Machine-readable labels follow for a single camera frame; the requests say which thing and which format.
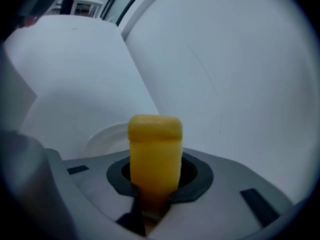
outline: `yellow foam block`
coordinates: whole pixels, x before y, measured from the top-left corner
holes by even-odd
[[[143,209],[162,209],[178,189],[182,123],[176,117],[135,115],[128,125],[130,177]]]

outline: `chair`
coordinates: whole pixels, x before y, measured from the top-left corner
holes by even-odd
[[[104,3],[100,0],[73,0],[73,5],[71,8],[71,13],[70,15],[74,15],[77,5],[78,4],[85,4],[85,5],[90,5],[91,8],[92,7],[96,7],[94,13],[93,13],[93,18],[97,18],[100,17],[101,12],[102,12],[102,6],[104,5]]]

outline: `white curved wall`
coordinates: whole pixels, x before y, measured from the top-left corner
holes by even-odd
[[[156,0],[126,45],[184,146],[239,161],[294,202],[319,165],[318,87],[287,0]]]
[[[121,31],[123,39],[126,39],[129,31],[144,11],[153,3],[154,0],[135,0],[129,10],[123,16],[118,28]]]
[[[63,160],[82,157],[90,136],[104,127],[127,122],[134,114],[158,114],[115,24],[74,15],[43,16],[34,26],[17,29],[4,48],[37,95],[31,106],[34,98],[19,98],[26,87],[15,95],[8,92],[7,98],[25,106],[18,109],[7,100],[7,109],[15,114],[6,118],[15,116],[22,123],[31,106],[20,132],[57,150]]]

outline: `gray plastic surface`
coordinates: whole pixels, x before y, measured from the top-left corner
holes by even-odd
[[[242,238],[241,240],[269,240],[280,234],[284,228],[289,226],[292,219],[295,218],[306,204],[306,200],[300,201],[291,207],[286,213],[280,216],[276,221],[254,234]]]
[[[107,169],[111,164],[128,157],[123,151],[92,158],[63,161],[66,169],[85,165],[89,170],[70,175],[79,190],[102,213],[116,221],[123,214],[129,213],[133,197],[119,195],[107,180]]]
[[[30,221],[55,239],[76,240],[72,218],[55,185],[41,144],[16,132],[0,131],[0,149],[1,180],[11,197],[30,216]],[[15,210],[13,214],[10,208],[7,211],[4,214],[13,220]],[[18,218],[12,225],[16,230],[22,229],[19,221],[21,223]]]
[[[49,149],[47,157],[55,185],[72,218],[78,240],[144,239],[114,223],[86,199],[71,179],[57,151]]]
[[[0,129],[20,129],[36,94],[13,67],[0,43]]]
[[[225,158],[185,148],[206,162],[214,173],[211,187],[196,201],[173,204],[148,238],[236,240],[262,229],[240,195],[255,188],[279,213],[292,207],[289,199],[246,166]],[[119,195],[106,178],[108,167],[129,156],[129,151],[64,161],[65,168],[85,165],[89,170],[71,175],[84,196],[113,220],[130,211],[133,199]]]

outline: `black slot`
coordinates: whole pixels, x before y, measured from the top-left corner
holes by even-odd
[[[86,170],[89,170],[89,168],[86,167],[85,165],[81,165],[81,166],[72,167],[72,168],[67,169],[67,171],[68,171],[68,173],[70,175],[81,173],[81,172],[86,171]]]
[[[117,221],[119,225],[127,230],[135,232],[143,237],[146,236],[144,218],[141,213],[141,205],[138,198],[134,199],[131,211],[122,215]]]
[[[240,194],[263,227],[268,226],[279,218],[279,214],[256,189],[250,188],[240,191]]]

